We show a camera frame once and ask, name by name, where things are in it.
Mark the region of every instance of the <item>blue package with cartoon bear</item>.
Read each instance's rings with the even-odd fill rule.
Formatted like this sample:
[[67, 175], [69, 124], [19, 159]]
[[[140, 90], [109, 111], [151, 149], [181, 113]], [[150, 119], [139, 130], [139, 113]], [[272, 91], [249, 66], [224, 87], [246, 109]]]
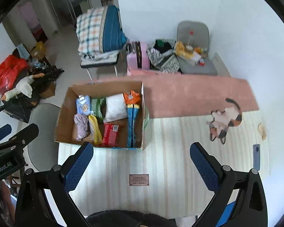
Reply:
[[91, 98], [89, 96], [79, 96], [76, 99], [77, 113], [86, 116], [91, 114]]

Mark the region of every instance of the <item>gray chair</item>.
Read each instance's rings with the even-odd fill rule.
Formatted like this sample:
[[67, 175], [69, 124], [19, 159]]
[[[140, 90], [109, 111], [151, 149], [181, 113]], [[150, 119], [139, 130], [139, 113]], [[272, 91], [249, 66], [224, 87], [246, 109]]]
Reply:
[[[193, 47], [209, 48], [209, 31], [207, 25], [201, 22], [185, 20], [179, 23], [177, 30], [177, 41], [188, 43], [189, 31], [193, 31]], [[204, 59], [205, 66], [192, 66], [186, 60], [177, 56], [180, 69], [185, 74], [217, 75], [214, 64], [208, 59]]]
[[49, 103], [39, 104], [30, 115], [30, 124], [39, 128], [39, 136], [27, 147], [28, 156], [38, 171], [48, 171], [58, 164], [59, 143], [54, 141], [60, 108]]

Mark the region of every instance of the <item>suitcase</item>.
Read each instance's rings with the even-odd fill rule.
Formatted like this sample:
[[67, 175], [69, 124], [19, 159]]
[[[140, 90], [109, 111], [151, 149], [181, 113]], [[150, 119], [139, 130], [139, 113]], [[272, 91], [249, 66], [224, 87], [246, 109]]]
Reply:
[[151, 62], [146, 54], [147, 43], [131, 42], [126, 46], [127, 67], [129, 70], [151, 68]]

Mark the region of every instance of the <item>screw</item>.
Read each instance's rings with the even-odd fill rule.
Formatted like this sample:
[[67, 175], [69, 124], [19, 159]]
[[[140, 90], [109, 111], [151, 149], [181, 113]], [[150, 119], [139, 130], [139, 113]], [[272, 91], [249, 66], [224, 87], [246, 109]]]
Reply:
[[25, 174], [26, 174], [26, 175], [30, 175], [32, 172], [33, 172], [33, 170], [32, 170], [31, 168], [28, 168], [28, 169], [25, 171]]
[[55, 166], [53, 167], [53, 170], [54, 170], [55, 172], [59, 171], [60, 169], [61, 169], [61, 166], [60, 166], [60, 165], [55, 165]]
[[253, 173], [253, 174], [255, 174], [255, 175], [257, 175], [258, 174], [258, 171], [256, 170], [256, 169], [251, 169], [251, 172]]
[[224, 166], [223, 166], [223, 170], [229, 172], [229, 171], [230, 171], [230, 166], [224, 165]]

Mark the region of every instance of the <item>orange package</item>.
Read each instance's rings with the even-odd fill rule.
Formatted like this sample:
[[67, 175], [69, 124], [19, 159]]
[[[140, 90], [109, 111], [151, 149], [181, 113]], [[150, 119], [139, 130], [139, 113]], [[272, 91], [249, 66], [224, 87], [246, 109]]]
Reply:
[[134, 92], [133, 90], [130, 91], [130, 93], [124, 93], [124, 101], [125, 104], [138, 104], [141, 100], [140, 94], [137, 92]]

